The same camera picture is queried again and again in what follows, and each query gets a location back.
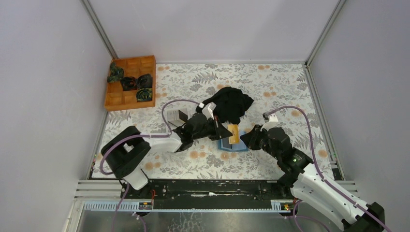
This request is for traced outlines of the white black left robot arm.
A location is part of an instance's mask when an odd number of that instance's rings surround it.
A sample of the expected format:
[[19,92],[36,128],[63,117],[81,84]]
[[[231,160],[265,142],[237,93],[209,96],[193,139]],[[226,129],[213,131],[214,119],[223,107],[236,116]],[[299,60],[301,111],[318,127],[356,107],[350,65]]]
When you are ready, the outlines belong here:
[[150,186],[139,164],[148,153],[181,152],[202,138],[215,141],[230,136],[232,133],[217,119],[202,113],[195,113],[182,126],[167,134],[142,134],[135,126],[129,126],[102,148],[101,162],[107,162],[108,174],[126,181],[132,187],[132,193],[143,199],[149,195]]

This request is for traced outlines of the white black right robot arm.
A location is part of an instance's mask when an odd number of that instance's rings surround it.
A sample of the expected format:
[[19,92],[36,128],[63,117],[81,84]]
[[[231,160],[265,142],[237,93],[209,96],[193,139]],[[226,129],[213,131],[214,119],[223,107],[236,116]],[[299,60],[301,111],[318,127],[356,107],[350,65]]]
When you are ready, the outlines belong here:
[[266,130],[256,125],[240,139],[251,150],[263,150],[277,160],[284,172],[278,180],[278,195],[302,200],[327,216],[345,232],[382,232],[384,208],[368,204],[316,168],[311,157],[293,147],[282,128]]

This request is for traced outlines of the blue leather card holder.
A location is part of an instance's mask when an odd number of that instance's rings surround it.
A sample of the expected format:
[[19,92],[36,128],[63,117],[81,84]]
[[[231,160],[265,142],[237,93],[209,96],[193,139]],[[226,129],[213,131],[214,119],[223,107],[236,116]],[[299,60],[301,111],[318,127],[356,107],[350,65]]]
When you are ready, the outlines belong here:
[[249,151],[245,143],[240,139],[240,136],[245,135],[245,131],[239,130],[239,143],[230,145],[228,138],[220,139],[217,141],[218,149],[227,152],[245,152]]

